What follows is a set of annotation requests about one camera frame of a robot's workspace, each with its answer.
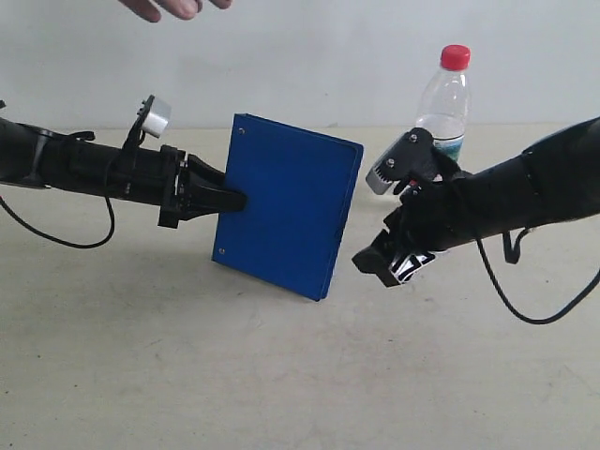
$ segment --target white table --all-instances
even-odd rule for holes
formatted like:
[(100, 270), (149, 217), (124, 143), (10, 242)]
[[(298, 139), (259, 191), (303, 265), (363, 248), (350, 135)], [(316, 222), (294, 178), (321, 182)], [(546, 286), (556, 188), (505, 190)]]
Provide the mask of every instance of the white table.
[[(562, 126), (471, 127), (462, 164), (484, 169)], [(0, 448), (596, 449), (600, 290), (537, 327), (504, 307), (475, 245), (403, 288), (354, 268), (391, 207), (365, 170), (405, 129), (325, 130), (366, 155), (321, 303), (211, 262), (215, 217), (166, 230), (157, 208), (117, 202), (114, 239), (81, 251), (0, 216)], [(162, 141), (222, 168), (229, 130)], [(102, 199), (0, 190), (45, 232), (107, 231)], [(599, 230), (595, 218), (540, 229), (517, 267), (500, 237), (486, 244), (517, 307), (541, 317), (595, 274)]]

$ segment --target blue binder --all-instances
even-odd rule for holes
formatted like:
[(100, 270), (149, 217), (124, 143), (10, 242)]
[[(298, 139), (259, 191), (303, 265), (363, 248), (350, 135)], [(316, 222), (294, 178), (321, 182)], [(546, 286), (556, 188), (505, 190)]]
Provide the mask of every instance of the blue binder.
[(236, 114), (225, 185), (248, 200), (243, 212), (219, 215), (213, 261), (324, 299), (363, 152), (355, 142)]

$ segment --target wire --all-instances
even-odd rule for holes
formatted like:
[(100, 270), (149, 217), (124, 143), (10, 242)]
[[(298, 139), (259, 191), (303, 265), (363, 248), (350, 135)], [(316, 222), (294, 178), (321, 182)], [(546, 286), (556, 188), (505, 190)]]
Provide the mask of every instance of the wire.
[(566, 316), (571, 310), (573, 310), (573, 308), (576, 307), (585, 297), (587, 297), (595, 289), (598, 283), (600, 283), (600, 270), (598, 270), (595, 277), (593, 277), (592, 281), (590, 281), (590, 283), (573, 300), (571, 300), (563, 309), (559, 310), (556, 314), (545, 319), (532, 319), (520, 313), (506, 297), (506, 294), (504, 293), (502, 287), (500, 286), (500, 283), (498, 282), (498, 279), (496, 278), (496, 275), (494, 274), (494, 271), (491, 268), (491, 264), (489, 263), (488, 255), (486, 254), (486, 250), (484, 248), (481, 236), (479, 234), (479, 231), (477, 231), (477, 228), (475, 227), (473, 216), (471, 215), (471, 212), (469, 211), (467, 203), (465, 202), (464, 197), (460, 193), (460, 190), (454, 183), (448, 181), (445, 181), (445, 183), (447, 185), (450, 185), (451, 189), (454, 190), (455, 194), (460, 200), (461, 206), (469, 220), (469, 226), (472, 229), (477, 248), (479, 249), (479, 254), (481, 255), (481, 259), (483, 260), (484, 266), (486, 267), (489, 279), (494, 285), (494, 288), (496, 289), (496, 292), (502, 299), (503, 303), (517, 318), (521, 319), (525, 323), (529, 323), (532, 325), (548, 325), (550, 323), (555, 323), (559, 319)]
[(108, 234), (100, 241), (95, 242), (93, 244), (75, 244), (69, 241), (65, 241), (63, 239), (59, 239), (57, 237), (51, 236), (45, 232), (41, 232), (40, 230), (34, 228), (33, 226), (31, 226), (30, 224), (28, 224), (27, 222), (25, 222), (22, 218), (20, 218), (17, 213), (15, 213), (12, 208), (10, 208), (10, 206), (8, 206), (8, 204), (6, 203), (6, 201), (4, 200), (4, 198), (2, 198), (2, 196), (0, 196), (0, 206), (12, 217), (14, 218), (20, 225), (22, 225), (25, 229), (29, 230), (31, 233), (36, 234), (39, 237), (42, 237), (44, 239), (48, 239), (49, 241), (52, 241), (56, 244), (60, 244), (62, 246), (66, 246), (66, 247), (70, 247), (70, 248), (77, 248), (77, 249), (90, 249), (90, 248), (98, 248), (101, 247), (103, 245), (105, 245), (106, 243), (108, 243), (114, 235), (114, 229), (115, 229), (115, 218), (114, 218), (114, 210), (113, 210), (113, 205), (111, 204), (111, 199), (108, 196), (108, 177), (109, 177), (109, 171), (111, 169), (111, 166), (114, 164), (115, 160), (117, 159), (118, 154), (111, 158), (111, 160), (109, 161), (109, 163), (106, 165), (106, 169), (104, 171), (104, 191), (105, 191), (105, 196), (104, 196), (104, 200), (106, 202), (106, 206), (107, 209), (109, 211), (109, 217), (111, 219), (111, 228), (109, 229)]

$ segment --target finger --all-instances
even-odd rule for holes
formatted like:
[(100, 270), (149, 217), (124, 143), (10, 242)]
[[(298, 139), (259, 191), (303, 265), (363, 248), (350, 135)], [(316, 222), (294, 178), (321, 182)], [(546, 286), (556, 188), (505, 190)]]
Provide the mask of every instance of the finger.
[(157, 3), (173, 16), (184, 21), (193, 19), (202, 7), (197, 0), (157, 0)]
[(233, 0), (210, 0), (210, 3), (220, 9), (227, 9), (233, 3)]
[(119, 0), (123, 5), (131, 9), (145, 21), (158, 22), (160, 20), (160, 11), (152, 5), (149, 0)]

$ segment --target white background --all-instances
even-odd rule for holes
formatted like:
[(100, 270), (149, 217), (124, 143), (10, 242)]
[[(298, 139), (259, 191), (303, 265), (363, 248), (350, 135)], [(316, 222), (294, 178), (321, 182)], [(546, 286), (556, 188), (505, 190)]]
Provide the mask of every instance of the white background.
[(0, 0), (0, 97), (55, 128), (126, 128), (149, 94), (173, 128), (409, 125), (463, 43), (474, 123), (574, 122), (600, 115), (599, 30), (597, 0), (234, 0), (159, 24), (117, 0)]

